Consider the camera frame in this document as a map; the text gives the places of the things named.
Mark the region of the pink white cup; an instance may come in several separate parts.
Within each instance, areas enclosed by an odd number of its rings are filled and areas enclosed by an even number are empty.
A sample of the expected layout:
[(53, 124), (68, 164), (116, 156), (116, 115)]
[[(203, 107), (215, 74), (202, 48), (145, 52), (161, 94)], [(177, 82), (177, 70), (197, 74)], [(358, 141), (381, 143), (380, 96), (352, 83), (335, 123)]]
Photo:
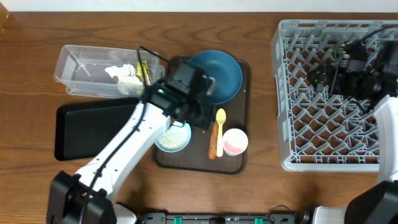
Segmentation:
[(248, 148), (247, 134), (238, 128), (227, 130), (223, 135), (223, 149), (229, 156), (242, 154)]

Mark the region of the brown serving tray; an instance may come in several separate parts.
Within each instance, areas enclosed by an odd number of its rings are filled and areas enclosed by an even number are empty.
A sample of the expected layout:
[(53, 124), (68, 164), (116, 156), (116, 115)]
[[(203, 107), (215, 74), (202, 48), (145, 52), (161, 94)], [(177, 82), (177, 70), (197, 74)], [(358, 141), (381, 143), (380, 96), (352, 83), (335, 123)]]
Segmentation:
[[(251, 91), (251, 68), (244, 60), (238, 61), (243, 71), (243, 84), (232, 100), (221, 105), (226, 111), (226, 122), (223, 129), (238, 128), (245, 133), (249, 126), (249, 108)], [(163, 168), (208, 172), (213, 174), (235, 175), (244, 170), (247, 163), (247, 151), (237, 156), (224, 154), (210, 159), (208, 149), (211, 137), (210, 130), (191, 127), (192, 135), (185, 148), (177, 152), (164, 152), (158, 147), (152, 150), (154, 162)]]

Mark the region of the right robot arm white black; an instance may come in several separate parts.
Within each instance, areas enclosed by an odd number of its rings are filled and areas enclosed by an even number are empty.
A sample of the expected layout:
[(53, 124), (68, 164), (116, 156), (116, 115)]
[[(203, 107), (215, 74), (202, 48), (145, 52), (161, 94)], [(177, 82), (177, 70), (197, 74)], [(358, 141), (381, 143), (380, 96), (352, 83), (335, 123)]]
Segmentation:
[(349, 65), (320, 65), (307, 75), (315, 91), (370, 101), (379, 135), (377, 184), (345, 208), (319, 206), (313, 223), (397, 223), (397, 42), (383, 43), (374, 70), (365, 70), (364, 40), (345, 47)]

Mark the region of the pale yellow plastic spoon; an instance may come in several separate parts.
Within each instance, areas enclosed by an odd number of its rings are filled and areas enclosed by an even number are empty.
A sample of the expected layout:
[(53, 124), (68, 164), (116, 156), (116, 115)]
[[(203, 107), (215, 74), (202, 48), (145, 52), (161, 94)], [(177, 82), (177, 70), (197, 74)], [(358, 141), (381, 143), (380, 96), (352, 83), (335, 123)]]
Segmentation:
[(223, 124), (226, 121), (226, 112), (223, 108), (220, 108), (216, 112), (216, 122), (218, 123), (218, 137), (217, 137), (217, 148), (216, 148), (216, 156), (223, 156)]

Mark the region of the black waste tray bin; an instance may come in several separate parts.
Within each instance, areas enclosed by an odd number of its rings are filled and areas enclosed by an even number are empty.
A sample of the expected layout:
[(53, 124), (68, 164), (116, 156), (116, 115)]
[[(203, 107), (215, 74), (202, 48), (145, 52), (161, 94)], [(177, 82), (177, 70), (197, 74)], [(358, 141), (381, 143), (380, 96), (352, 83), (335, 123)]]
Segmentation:
[(138, 102), (138, 98), (119, 98), (60, 106), (55, 158), (69, 161), (95, 157), (126, 124)]

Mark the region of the light blue bowl with rice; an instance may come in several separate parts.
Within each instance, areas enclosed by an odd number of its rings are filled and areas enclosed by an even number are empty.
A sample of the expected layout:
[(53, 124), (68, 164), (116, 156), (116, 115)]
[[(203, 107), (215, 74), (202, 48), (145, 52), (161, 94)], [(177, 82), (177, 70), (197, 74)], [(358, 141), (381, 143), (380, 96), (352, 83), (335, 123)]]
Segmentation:
[(178, 152), (188, 145), (191, 136), (192, 129), (188, 123), (174, 121), (155, 145), (164, 152)]

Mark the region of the dark blue plate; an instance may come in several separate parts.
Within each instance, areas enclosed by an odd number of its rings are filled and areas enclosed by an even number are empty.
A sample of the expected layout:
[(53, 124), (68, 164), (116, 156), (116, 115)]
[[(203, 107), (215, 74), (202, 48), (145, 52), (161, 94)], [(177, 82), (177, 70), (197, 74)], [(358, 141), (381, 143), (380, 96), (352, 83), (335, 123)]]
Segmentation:
[(204, 69), (215, 79), (215, 90), (207, 96), (209, 102), (219, 105), (231, 100), (240, 90), (243, 72), (238, 61), (220, 50), (206, 50), (191, 57), (189, 62)]

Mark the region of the white tissue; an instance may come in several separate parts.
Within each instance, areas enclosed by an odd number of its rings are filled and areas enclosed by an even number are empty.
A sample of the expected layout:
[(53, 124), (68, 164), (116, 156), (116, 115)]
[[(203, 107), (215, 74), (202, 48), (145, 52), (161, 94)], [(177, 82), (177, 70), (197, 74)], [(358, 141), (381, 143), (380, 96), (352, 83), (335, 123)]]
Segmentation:
[(105, 72), (111, 78), (118, 79), (118, 90), (124, 95), (129, 95), (130, 91), (144, 86), (143, 82), (136, 76), (136, 70), (134, 66), (129, 63), (124, 64), (122, 67), (106, 67)]

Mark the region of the grey dishwasher rack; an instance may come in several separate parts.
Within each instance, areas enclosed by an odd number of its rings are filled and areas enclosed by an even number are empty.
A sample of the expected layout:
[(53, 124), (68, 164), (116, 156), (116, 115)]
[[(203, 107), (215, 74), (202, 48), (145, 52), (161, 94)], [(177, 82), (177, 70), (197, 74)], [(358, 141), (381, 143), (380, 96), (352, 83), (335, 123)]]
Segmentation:
[(376, 172), (377, 123), (366, 100), (316, 92), (307, 73), (320, 65), (346, 67), (343, 46), (364, 39), (373, 64), (387, 40), (397, 39), (395, 20), (287, 19), (271, 40), (277, 87), (281, 166), (290, 172)]

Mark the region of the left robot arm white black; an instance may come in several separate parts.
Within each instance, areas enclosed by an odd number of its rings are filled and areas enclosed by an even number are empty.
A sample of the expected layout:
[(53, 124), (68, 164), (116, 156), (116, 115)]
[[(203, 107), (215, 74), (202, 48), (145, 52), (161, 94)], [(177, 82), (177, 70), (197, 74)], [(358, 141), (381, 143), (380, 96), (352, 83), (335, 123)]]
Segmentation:
[(50, 185), (47, 223), (137, 223), (115, 202), (124, 181), (172, 120), (207, 129), (214, 106), (206, 97), (214, 78), (163, 78), (145, 88), (134, 112), (105, 148), (74, 175), (59, 172)]

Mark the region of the orange carrot stick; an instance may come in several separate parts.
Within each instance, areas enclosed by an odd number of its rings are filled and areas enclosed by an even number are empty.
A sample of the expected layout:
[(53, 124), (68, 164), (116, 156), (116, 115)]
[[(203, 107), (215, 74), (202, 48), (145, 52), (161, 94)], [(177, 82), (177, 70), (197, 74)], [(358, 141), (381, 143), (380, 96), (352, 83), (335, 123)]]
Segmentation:
[(215, 121), (211, 130), (211, 137), (208, 150), (208, 158), (215, 159), (217, 153), (217, 141), (218, 141), (218, 123)]

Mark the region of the clear plastic waste bin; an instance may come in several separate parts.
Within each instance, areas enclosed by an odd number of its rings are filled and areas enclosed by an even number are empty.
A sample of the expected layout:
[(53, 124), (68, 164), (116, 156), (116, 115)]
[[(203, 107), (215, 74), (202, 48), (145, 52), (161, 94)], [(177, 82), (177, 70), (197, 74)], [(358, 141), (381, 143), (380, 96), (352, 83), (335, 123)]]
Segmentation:
[(160, 65), (159, 59), (144, 50), (66, 45), (60, 52), (53, 78), (56, 82), (63, 83), (70, 95), (102, 98), (138, 97), (144, 87), (124, 95), (118, 90), (118, 79), (111, 78), (105, 72), (105, 68), (122, 67), (129, 63), (137, 71), (137, 62), (142, 61), (148, 64), (152, 84), (164, 76), (165, 69)]

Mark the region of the green yellow snack wrapper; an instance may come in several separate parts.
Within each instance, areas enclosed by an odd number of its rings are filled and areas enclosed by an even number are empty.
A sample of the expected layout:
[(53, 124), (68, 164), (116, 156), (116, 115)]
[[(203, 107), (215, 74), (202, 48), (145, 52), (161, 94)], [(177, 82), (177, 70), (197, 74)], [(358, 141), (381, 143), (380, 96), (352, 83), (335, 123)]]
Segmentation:
[(144, 86), (150, 86), (152, 84), (152, 79), (150, 77), (148, 64), (146, 61), (137, 62), (136, 77)]

